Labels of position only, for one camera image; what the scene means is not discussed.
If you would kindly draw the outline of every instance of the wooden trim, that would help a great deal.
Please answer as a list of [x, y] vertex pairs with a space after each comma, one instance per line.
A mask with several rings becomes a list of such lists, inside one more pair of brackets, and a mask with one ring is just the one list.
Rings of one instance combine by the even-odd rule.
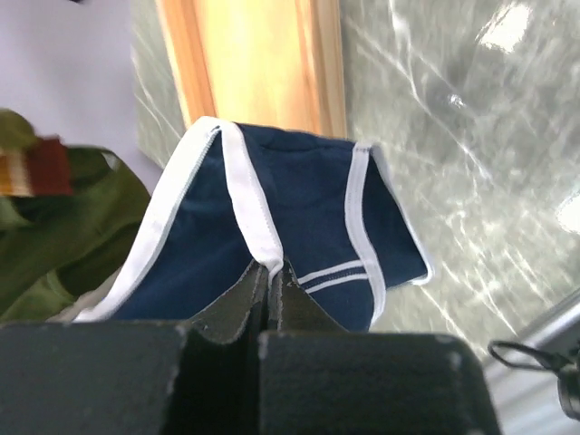
[[158, 0], [159, 19], [186, 128], [200, 116], [217, 116], [192, 0]]
[[158, 0], [184, 119], [346, 136], [338, 0]]

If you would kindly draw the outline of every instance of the white stripe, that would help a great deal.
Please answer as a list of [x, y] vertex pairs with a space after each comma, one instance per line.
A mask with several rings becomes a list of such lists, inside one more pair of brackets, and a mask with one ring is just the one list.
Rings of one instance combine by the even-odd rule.
[[336, 272], [342, 272], [343, 270], [353, 269], [355, 267], [363, 267], [363, 262], [361, 260], [347, 261], [341, 265], [327, 267], [326, 269], [319, 270], [318, 272], [312, 272], [310, 274], [304, 275], [302, 278], [298, 278], [298, 284], [302, 285], [321, 276], [332, 275]]
[[82, 310], [75, 322], [110, 317], [149, 272], [165, 244], [179, 204], [217, 134], [213, 131], [217, 126], [218, 120], [203, 117], [183, 135], [153, 191], [139, 232], [111, 291], [95, 307]]
[[397, 207], [399, 208], [399, 211], [401, 212], [401, 216], [402, 216], [403, 220], [405, 221], [405, 225], [409, 229], [409, 233], [411, 234], [411, 237], [412, 237], [413, 241], [415, 242], [417, 249], [419, 250], [420, 256], [423, 259], [423, 263], [425, 263], [425, 266], [427, 267], [427, 275], [412, 279], [410, 282], [411, 282], [411, 284], [415, 284], [415, 285], [425, 285], [433, 278], [433, 275], [434, 275], [430, 255], [427, 252], [427, 249], [425, 249], [425, 246], [419, 240], [419, 237], [417, 236], [417, 232], [415, 231], [415, 228], [413, 228], [413, 226], [411, 225], [411, 222], [409, 221], [409, 217], [407, 216], [407, 213], [405, 212], [404, 207], [402, 206], [401, 202], [399, 201], [399, 198], [397, 197], [394, 189], [392, 188], [391, 176], [390, 176], [390, 172], [389, 172], [389, 166], [387, 165], [387, 159], [385, 159], [384, 154], [382, 152], [381, 145], [379, 143], [374, 143], [372, 145], [371, 154], [372, 154], [372, 158], [374, 159], [374, 163], [377, 165], [377, 169], [379, 170], [379, 174], [381, 174], [382, 182], [384, 183], [385, 187], [389, 190], [393, 200], [397, 204]]
[[83, 310], [76, 322], [110, 317], [129, 298], [157, 260], [179, 205], [216, 135], [222, 131], [222, 150], [229, 196], [236, 221], [254, 259], [266, 266], [270, 282], [282, 268], [282, 243], [274, 228], [266, 196], [236, 124], [202, 117], [173, 152], [155, 188], [135, 242], [111, 291], [94, 308]]
[[362, 261], [362, 267], [368, 275], [374, 311], [371, 324], [374, 324], [384, 311], [386, 285], [382, 276], [381, 265], [371, 240], [369, 240], [363, 221], [363, 189], [366, 170], [369, 164], [370, 144], [357, 142], [353, 149], [353, 160], [346, 182], [344, 199], [344, 223], [354, 251]]
[[83, 309], [97, 305], [111, 291], [120, 271], [120, 269], [116, 270], [101, 285], [79, 297], [73, 305], [64, 308], [59, 314], [49, 318], [47, 322], [71, 322]]
[[354, 281], [357, 279], [368, 279], [369, 276], [367, 276], [366, 274], [354, 274], [354, 275], [348, 275], [348, 276], [343, 276], [341, 278], [336, 278], [336, 279], [332, 279], [330, 281], [326, 281], [325, 283], [321, 283], [318, 285], [315, 285], [313, 287], [310, 287], [308, 290], [306, 290], [306, 292], [308, 294], [317, 292], [318, 290], [322, 290], [323, 288], [326, 287], [330, 287], [331, 285], [339, 285], [342, 283], [348, 283], [349, 281]]
[[252, 257], [269, 272], [269, 283], [282, 269], [284, 252], [266, 201], [247, 153], [244, 135], [233, 122], [221, 122], [226, 182], [237, 225]]

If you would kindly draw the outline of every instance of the gray marble surface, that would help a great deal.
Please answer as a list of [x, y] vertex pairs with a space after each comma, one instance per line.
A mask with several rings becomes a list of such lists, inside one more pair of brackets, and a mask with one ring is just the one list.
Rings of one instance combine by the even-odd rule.
[[[133, 0], [140, 146], [184, 131], [153, 0]], [[383, 144], [437, 268], [389, 293], [383, 331], [480, 355], [580, 286], [580, 4], [341, 0], [350, 135]]]
[[162, 168], [185, 133], [155, 0], [131, 0], [140, 149]]

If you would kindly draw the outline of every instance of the white wall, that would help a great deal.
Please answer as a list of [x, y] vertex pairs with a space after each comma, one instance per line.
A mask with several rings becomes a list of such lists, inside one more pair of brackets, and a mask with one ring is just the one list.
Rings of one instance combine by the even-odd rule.
[[0, 107], [41, 134], [109, 148], [157, 183], [137, 148], [129, 0], [0, 0]]

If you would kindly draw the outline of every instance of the green fabric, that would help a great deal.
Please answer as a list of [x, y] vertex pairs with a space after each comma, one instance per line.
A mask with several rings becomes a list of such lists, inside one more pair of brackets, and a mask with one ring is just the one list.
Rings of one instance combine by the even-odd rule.
[[67, 150], [73, 196], [0, 200], [0, 320], [56, 315], [124, 262], [150, 195], [103, 152]]
[[38, 143], [34, 128], [22, 115], [0, 108], [0, 149], [28, 150]]

